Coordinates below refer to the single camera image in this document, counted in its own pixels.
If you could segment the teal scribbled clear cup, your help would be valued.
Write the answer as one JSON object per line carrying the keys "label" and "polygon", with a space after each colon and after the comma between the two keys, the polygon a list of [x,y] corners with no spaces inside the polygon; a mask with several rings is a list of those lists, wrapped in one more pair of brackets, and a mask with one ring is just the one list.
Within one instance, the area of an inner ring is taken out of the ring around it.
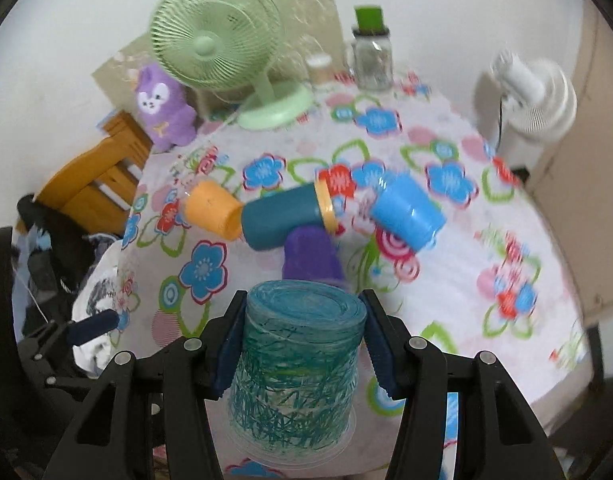
{"label": "teal scribbled clear cup", "polygon": [[365,321],[365,304],[333,285],[252,287],[228,398],[236,434],[290,457],[336,445],[349,426]]}

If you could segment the orange plastic cup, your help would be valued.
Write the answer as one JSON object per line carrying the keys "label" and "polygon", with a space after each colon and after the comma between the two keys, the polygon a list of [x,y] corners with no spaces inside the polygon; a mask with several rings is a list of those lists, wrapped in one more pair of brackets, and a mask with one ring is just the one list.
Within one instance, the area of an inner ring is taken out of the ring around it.
{"label": "orange plastic cup", "polygon": [[244,204],[210,178],[192,181],[184,190],[183,209],[188,223],[223,240],[236,240],[242,232]]}

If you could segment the dark teal cup yellow rim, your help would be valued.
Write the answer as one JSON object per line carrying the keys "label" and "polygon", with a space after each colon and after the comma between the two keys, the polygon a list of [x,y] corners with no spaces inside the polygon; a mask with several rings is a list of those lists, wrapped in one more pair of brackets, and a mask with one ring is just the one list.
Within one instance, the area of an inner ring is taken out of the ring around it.
{"label": "dark teal cup yellow rim", "polygon": [[282,247],[301,226],[318,226],[328,234],[338,229],[331,193],[322,180],[265,195],[241,211],[244,240],[258,252]]}

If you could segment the purple plastic cup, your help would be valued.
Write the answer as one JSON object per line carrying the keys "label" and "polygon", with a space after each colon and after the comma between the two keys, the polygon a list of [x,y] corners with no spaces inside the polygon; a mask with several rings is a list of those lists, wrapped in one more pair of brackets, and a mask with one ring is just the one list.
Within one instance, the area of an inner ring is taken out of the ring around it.
{"label": "purple plastic cup", "polygon": [[298,226],[284,244],[284,280],[321,282],[343,288],[343,267],[331,237],[321,226]]}

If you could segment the blue plastic cup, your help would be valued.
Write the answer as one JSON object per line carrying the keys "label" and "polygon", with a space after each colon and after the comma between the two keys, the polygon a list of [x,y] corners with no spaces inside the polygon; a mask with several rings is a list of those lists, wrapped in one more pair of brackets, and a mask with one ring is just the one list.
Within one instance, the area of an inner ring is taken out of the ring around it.
{"label": "blue plastic cup", "polygon": [[447,219],[426,191],[406,172],[387,171],[375,185],[369,214],[415,252],[432,245]]}

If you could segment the white printed t-shirt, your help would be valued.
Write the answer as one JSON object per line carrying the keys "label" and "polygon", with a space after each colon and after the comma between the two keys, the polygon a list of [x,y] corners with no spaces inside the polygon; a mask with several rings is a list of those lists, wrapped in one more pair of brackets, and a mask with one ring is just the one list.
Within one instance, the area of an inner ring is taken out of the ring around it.
{"label": "white printed t-shirt", "polygon": [[[72,306],[72,320],[80,322],[105,310],[114,309],[120,246],[112,244],[101,256]],[[88,377],[97,377],[110,361],[109,333],[72,349],[74,362]]]}

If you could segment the wooden chair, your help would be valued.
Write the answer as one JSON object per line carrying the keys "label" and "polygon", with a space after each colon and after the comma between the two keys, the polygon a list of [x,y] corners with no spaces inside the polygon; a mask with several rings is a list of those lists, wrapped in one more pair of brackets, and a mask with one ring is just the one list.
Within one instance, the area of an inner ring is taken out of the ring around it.
{"label": "wooden chair", "polygon": [[35,199],[89,233],[122,234],[152,142],[133,116],[120,110],[101,124],[105,138],[54,174]]}

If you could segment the purple plush toy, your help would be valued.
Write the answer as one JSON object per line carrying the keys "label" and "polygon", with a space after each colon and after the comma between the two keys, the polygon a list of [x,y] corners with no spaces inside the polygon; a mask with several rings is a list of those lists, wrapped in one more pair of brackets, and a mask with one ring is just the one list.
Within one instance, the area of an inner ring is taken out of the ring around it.
{"label": "purple plush toy", "polygon": [[195,140],[197,113],[187,103],[186,88],[158,63],[139,71],[135,95],[139,116],[157,151],[166,152]]}

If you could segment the floral tablecloth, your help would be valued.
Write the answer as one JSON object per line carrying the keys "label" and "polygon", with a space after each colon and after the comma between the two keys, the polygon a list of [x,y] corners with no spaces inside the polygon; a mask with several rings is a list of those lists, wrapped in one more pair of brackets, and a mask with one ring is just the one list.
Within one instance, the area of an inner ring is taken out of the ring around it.
{"label": "floral tablecloth", "polygon": [[[390,170],[407,172],[444,214],[433,246],[414,252],[369,219],[372,184]],[[118,350],[150,356],[195,337],[237,290],[282,273],[281,250],[256,252],[184,221],[180,198],[195,174],[242,202],[325,182],[351,292],[375,290],[444,351],[495,353],[546,428],[587,388],[579,302],[549,229],[503,160],[415,74],[378,94],[339,76],[308,113],[271,131],[241,129],[220,110],[192,144],[150,154],[121,243]]]}

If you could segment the green desk fan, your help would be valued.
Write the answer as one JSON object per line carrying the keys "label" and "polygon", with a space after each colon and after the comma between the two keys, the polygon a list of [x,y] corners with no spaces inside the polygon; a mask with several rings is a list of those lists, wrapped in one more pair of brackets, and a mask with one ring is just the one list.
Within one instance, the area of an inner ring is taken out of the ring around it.
{"label": "green desk fan", "polygon": [[274,0],[160,0],[149,22],[151,51],[186,86],[228,91],[251,87],[237,110],[249,131],[293,122],[314,104],[313,92],[294,80],[273,82],[284,27]]}

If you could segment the white fan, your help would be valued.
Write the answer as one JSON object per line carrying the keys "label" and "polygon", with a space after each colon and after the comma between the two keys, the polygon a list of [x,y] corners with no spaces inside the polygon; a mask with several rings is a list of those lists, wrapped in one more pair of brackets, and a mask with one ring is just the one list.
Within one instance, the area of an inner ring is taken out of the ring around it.
{"label": "white fan", "polygon": [[514,170],[535,171],[576,119],[576,90],[549,58],[503,50],[483,71],[474,94],[476,127],[495,155]]}

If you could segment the cotton swab container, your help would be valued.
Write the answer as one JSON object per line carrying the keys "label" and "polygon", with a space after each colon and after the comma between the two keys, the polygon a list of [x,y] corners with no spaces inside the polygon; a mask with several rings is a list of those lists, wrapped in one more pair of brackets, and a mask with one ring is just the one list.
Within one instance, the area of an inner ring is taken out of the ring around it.
{"label": "cotton swab container", "polygon": [[311,84],[322,87],[335,79],[333,59],[328,53],[315,53],[304,60]]}

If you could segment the glass jar green lid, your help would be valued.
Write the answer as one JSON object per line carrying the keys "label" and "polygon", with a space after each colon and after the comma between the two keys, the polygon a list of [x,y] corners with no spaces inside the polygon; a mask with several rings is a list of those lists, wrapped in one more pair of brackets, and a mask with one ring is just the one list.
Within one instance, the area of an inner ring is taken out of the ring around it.
{"label": "glass jar green lid", "polygon": [[352,29],[353,71],[357,85],[367,91],[392,88],[393,61],[390,30],[380,6],[356,6]]}

